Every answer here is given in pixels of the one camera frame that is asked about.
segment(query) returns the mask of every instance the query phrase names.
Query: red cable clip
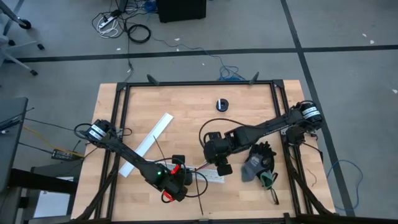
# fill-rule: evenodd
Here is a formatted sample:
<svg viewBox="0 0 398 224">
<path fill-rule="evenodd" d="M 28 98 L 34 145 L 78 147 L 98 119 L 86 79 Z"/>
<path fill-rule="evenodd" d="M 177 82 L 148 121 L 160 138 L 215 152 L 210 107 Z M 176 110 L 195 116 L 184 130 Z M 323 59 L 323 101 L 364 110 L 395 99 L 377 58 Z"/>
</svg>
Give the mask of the red cable clip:
<svg viewBox="0 0 398 224">
<path fill-rule="evenodd" d="M 163 195 L 166 196 L 170 200 L 170 202 L 174 201 L 173 197 L 169 195 L 169 193 L 167 193 L 166 191 L 163 191 Z"/>
<path fill-rule="evenodd" d="M 171 171 L 171 174 L 174 175 L 180 169 L 180 165 L 175 165 L 174 169 Z"/>
</svg>

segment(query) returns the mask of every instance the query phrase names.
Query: wooden tabletop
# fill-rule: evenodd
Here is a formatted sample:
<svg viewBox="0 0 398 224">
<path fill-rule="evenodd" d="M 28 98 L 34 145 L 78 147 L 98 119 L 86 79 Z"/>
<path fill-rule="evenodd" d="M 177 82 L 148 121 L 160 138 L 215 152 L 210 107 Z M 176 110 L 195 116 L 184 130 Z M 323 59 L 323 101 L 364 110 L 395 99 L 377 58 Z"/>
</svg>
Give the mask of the wooden tabletop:
<svg viewBox="0 0 398 224">
<path fill-rule="evenodd" d="M 298 80 L 285 80 L 284 84 L 289 106 L 304 100 Z M 115 91 L 116 84 L 114 83 L 102 84 L 99 87 L 93 121 L 96 119 L 110 120 Z M 283 108 L 279 91 L 277 94 L 280 107 Z M 124 93 L 121 96 L 117 125 L 120 121 Z M 215 109 L 218 98 L 225 98 L 229 101 L 229 109 L 225 113 L 220 113 Z M 165 157 L 184 154 L 188 166 L 199 166 L 204 161 L 203 149 L 198 142 L 198 131 L 209 119 L 229 118 L 255 125 L 275 118 L 269 85 L 134 87 L 130 91 L 126 116 L 126 128 L 131 128 L 133 134 L 125 136 L 124 143 L 135 149 L 164 113 L 171 114 L 174 119 L 159 136 L 158 142 Z M 205 126 L 202 134 L 209 131 L 224 133 L 236 126 L 227 121 L 214 121 Z M 308 144 L 317 147 L 314 138 L 307 136 L 306 140 Z M 201 196 L 203 216 L 197 198 L 185 198 L 182 202 L 162 203 L 160 192 L 148 185 L 139 171 L 134 169 L 128 178 L 118 176 L 112 221 L 278 218 L 283 217 L 285 212 L 289 212 L 294 217 L 279 133 L 268 135 L 260 141 L 268 141 L 272 150 L 277 153 L 275 172 L 278 172 L 279 176 L 274 184 L 274 189 L 280 205 L 274 205 L 270 191 L 264 190 L 257 178 L 252 182 L 241 181 L 240 168 L 249 152 L 244 151 L 228 157 L 229 163 L 233 167 L 233 173 L 225 176 L 224 184 L 209 183 L 208 190 Z M 93 149 L 93 146 L 88 146 L 86 154 Z M 300 149 L 308 186 L 319 201 L 334 212 L 319 153 L 305 145 Z M 154 144 L 144 157 L 160 159 L 162 155 Z M 99 186 L 103 159 L 103 149 L 97 149 L 85 159 L 72 218 L 79 216 L 93 199 Z M 200 191 L 204 185 L 204 182 L 199 181 Z M 197 194 L 195 184 L 188 186 L 188 193 L 190 195 Z M 298 194 L 302 212 L 304 212 L 305 207 L 299 187 Z M 108 193 L 104 196 L 103 203 L 105 206 L 103 206 L 102 216 L 104 217 L 108 204 Z"/>
</svg>

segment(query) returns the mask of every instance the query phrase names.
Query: blue wire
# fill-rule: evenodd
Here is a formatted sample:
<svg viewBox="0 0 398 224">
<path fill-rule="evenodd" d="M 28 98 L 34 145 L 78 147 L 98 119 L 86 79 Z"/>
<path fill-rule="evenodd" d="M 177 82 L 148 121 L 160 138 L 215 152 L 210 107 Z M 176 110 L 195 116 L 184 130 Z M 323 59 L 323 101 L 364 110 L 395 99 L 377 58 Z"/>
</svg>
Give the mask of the blue wire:
<svg viewBox="0 0 398 224">
<path fill-rule="evenodd" d="M 164 40 L 156 39 L 153 34 L 152 38 L 156 41 L 163 42 L 165 45 L 169 47 L 179 47 L 183 46 L 186 47 L 190 50 L 202 50 L 204 53 L 209 55 L 210 57 L 213 58 L 218 58 L 222 64 L 220 67 L 220 77 L 217 79 L 218 81 L 240 81 L 240 80 L 245 80 L 241 75 L 238 74 L 239 68 L 237 66 L 230 66 L 230 65 L 225 65 L 223 62 L 223 59 L 221 59 L 220 56 L 218 55 L 211 55 L 209 54 L 203 47 L 188 47 L 185 44 L 177 44 L 177 45 L 170 45 Z"/>
<path fill-rule="evenodd" d="M 342 159 L 342 160 L 338 160 L 337 162 L 335 162 L 335 163 L 331 166 L 331 168 L 330 168 L 328 174 L 326 175 L 327 178 L 329 178 L 330 172 L 331 172 L 331 170 L 333 170 L 333 167 L 334 167 L 335 165 L 337 165 L 338 163 L 340 163 L 340 162 L 347 162 L 347 163 L 349 163 L 349 164 L 355 166 L 355 167 L 359 170 L 359 173 L 361 174 L 361 178 L 360 178 L 359 182 L 356 184 L 356 204 L 355 204 L 355 206 L 354 206 L 353 208 L 349 208 L 349 209 L 343 209 L 343 208 L 340 208 L 340 207 L 335 206 L 335 208 L 337 208 L 338 210 L 342 210 L 342 211 L 353 211 L 353 210 L 355 210 L 355 209 L 358 207 L 358 205 L 359 205 L 359 192 L 358 192 L 358 189 L 359 189 L 359 185 L 361 184 L 361 182 L 362 182 L 362 180 L 363 180 L 363 173 L 362 173 L 362 170 L 361 170 L 357 165 L 355 165 L 353 162 L 348 161 L 348 160 L 345 160 L 345 159 Z"/>
</svg>

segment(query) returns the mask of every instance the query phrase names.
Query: glove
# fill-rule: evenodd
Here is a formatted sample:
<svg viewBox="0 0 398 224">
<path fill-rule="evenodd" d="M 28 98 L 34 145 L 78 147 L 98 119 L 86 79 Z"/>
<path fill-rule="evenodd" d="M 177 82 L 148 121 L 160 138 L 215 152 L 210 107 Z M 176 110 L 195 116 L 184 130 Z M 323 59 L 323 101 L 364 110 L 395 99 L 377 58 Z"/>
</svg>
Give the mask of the glove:
<svg viewBox="0 0 398 224">
<path fill-rule="evenodd" d="M 249 182 L 257 176 L 264 187 L 270 189 L 276 179 L 276 175 L 273 174 L 275 155 L 276 153 L 269 147 L 268 142 L 253 145 L 249 151 L 249 157 L 241 168 L 242 181 Z"/>
</svg>

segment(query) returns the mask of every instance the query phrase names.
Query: yellow cable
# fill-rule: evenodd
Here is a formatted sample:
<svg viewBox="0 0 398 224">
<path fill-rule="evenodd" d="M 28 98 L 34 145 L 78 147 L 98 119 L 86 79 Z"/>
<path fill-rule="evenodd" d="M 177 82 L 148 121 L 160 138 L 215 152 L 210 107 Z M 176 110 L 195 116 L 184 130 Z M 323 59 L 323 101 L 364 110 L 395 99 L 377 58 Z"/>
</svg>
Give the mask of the yellow cable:
<svg viewBox="0 0 398 224">
<path fill-rule="evenodd" d="M 59 148 L 59 147 L 56 147 L 56 146 L 51 145 L 51 143 L 50 143 L 49 141 L 47 141 L 47 140 L 43 137 L 43 135 L 39 134 L 37 131 L 34 131 L 34 130 L 32 130 L 32 129 L 28 128 L 28 127 L 25 127 L 25 126 L 24 126 L 24 129 L 27 130 L 27 131 L 30 131 L 30 132 L 34 133 L 39 139 L 41 139 L 44 143 L 46 143 L 48 146 L 50 146 L 50 147 L 53 148 L 53 149 L 56 149 L 56 150 L 59 150 L 59 151 L 62 151 L 62 152 L 67 152 L 67 153 L 73 154 L 73 155 L 78 156 L 78 157 L 82 157 L 82 158 L 85 157 L 85 156 L 82 155 L 82 154 L 79 154 L 79 153 L 76 153 L 76 152 L 72 152 L 72 151 L 69 151 L 69 150 L 62 149 L 62 148 Z"/>
</svg>

